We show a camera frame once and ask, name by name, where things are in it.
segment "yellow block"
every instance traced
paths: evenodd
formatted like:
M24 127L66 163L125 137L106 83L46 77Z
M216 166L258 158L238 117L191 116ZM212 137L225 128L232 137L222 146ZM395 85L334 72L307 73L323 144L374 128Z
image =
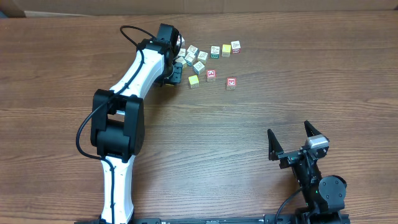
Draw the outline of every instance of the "yellow block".
M229 57L230 54L231 54L231 45L223 44L223 51L221 53L221 56Z
M197 75L193 75L191 77L188 77L189 79L189 84L191 85L191 88L195 88L199 86L199 79Z

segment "wood grain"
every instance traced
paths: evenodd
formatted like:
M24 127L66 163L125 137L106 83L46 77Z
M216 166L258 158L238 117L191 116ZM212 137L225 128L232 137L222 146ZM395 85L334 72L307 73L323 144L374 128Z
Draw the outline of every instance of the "wood grain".
M397 223L398 13L300 12L8 19L0 22L0 223L71 223L103 208L98 161L75 148L93 93L135 58L119 33L173 24L187 45L240 40L209 60L217 81L145 98L146 141L134 164L136 217L248 217L275 213L296 188L267 160L266 130L286 151L308 119L331 140L318 165L348 183L353 223ZM133 30L135 40L146 36ZM235 91L226 77L237 77ZM82 146L90 153L89 126ZM297 197L284 212L303 205Z

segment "black wire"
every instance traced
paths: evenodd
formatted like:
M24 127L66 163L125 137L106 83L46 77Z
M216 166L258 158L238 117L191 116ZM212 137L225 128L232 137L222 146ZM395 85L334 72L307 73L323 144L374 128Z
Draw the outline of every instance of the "black wire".
M310 163L310 159L308 158L307 152L304 154L304 156L305 156L305 160L307 161L307 165L308 165L308 172L309 172L309 176L310 176L310 182L308 183L308 187L310 187L311 180L312 180L311 163Z
M155 37L154 35L152 35L150 32L148 32L148 31L146 31L146 30L143 30L143 29L141 29L141 28L134 27L134 26L121 26L121 27L120 27L120 32L122 32L123 36L125 36L125 38L127 38L127 40L130 40L135 46L137 46L137 44L136 44L132 39L130 39L130 37L128 37L128 36L122 31L124 28L136 29L136 30L142 31L142 32L144 32L144 33L150 35L152 38L156 38L156 37Z
M127 40L130 40L130 42L132 44L134 44L136 47L138 47L137 43L135 43L129 36L127 36L124 32L123 29L124 28L132 28L132 29L137 29L139 31L143 31L144 33L150 35L151 37L155 38L155 36L153 36L152 34L150 34L148 31L143 30L141 28L138 27L133 27L133 26L121 26L120 27L120 32L122 33L123 36L125 36L125 38L127 38ZM100 157L100 156L93 156L91 154L85 153L83 151L83 149L80 147L80 136L81 136L81 132L83 131L84 127L86 126L86 124L89 122L89 120L93 117L93 115L100 110L103 106L108 105L109 102L111 102L113 99L115 99L115 97L117 97L118 95L120 95L124 90L126 90L128 88L128 86L131 84L131 82L133 81L133 79L137 76L137 74L139 73L140 69L142 68L143 64L144 64L144 53L142 52L142 50L139 49L139 52L141 53L141 62L138 66L137 71L133 74L133 76L129 79L129 81L127 83L124 84L124 86L117 91L115 94L113 94L111 97L109 97L108 101L103 102L102 104L99 105L99 107L97 107L95 110L93 110L88 116L87 118L82 122L82 124L80 125L77 133L76 133L76 148L77 150L80 152L80 154L82 154L83 156L89 157L91 159L97 159L97 160L101 160L101 161L105 161L109 167L110 167L110 171L111 171L111 178L112 178L112 184L111 184L111 210L112 210L112 224L114 224L114 199L113 199L113 194L114 194L114 167L111 163L111 161L105 159L105 157Z
M289 198L286 199L286 201L284 201L282 203L282 205L279 207L278 212L275 215L275 220L274 223L277 224L278 223L278 216L281 213L282 209L284 209L285 205L287 204L287 202L291 201L298 193L300 193L303 190L303 188L299 188L298 190L296 190L296 192L294 192Z
M178 54L180 53L180 50L181 50L181 45L182 45L182 35L181 35L181 33L179 33L178 36L180 37L180 46L178 47L178 52L177 52L177 55L174 57L174 60L177 59Z

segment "wall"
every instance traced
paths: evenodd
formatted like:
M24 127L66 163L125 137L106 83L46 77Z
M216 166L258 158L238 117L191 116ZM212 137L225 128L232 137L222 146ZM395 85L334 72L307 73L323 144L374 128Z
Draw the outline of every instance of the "wall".
M9 17L25 17L24 11L13 0L0 0L0 11Z
M398 0L0 0L28 16L392 10Z

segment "toy block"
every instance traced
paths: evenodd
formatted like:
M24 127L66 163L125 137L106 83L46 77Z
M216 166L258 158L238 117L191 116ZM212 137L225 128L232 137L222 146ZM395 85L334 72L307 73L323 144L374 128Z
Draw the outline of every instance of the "toy block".
M187 67L187 61L183 57L179 57L175 59L175 62L180 62L182 64L182 69Z
M193 53L195 56L198 56L199 49L197 47L194 47L193 45L189 46L188 53Z
M231 46L229 44L223 44L223 57L229 57L231 55Z
M177 56L178 57L185 57L186 53L187 53L187 50L181 49Z
M216 81L216 70L207 70L207 81L215 82Z
M195 63L196 56L193 53L188 53L187 56L185 56L185 61L187 62L187 65L192 66L193 63Z
M220 47L211 46L210 55L211 55L211 58L219 58L220 57Z
M200 75L203 71L205 71L205 66L201 62L197 62L196 64L193 65L193 71Z
M191 88L196 88L199 86L199 79L198 79L197 75L188 77L188 79L189 79L189 84L190 84Z
M202 64L206 65L208 53L206 52L199 52L198 54L198 61Z
M229 77L226 79L226 89L234 90L236 88L236 78Z
M184 38L182 36L181 36L181 38L182 38L181 47L184 47L185 46L185 40L184 40ZM177 46L180 45L180 43L181 43L181 40L180 40L180 36L178 35Z
M232 54L237 54L241 52L241 43L238 40L232 41L231 45L232 45Z

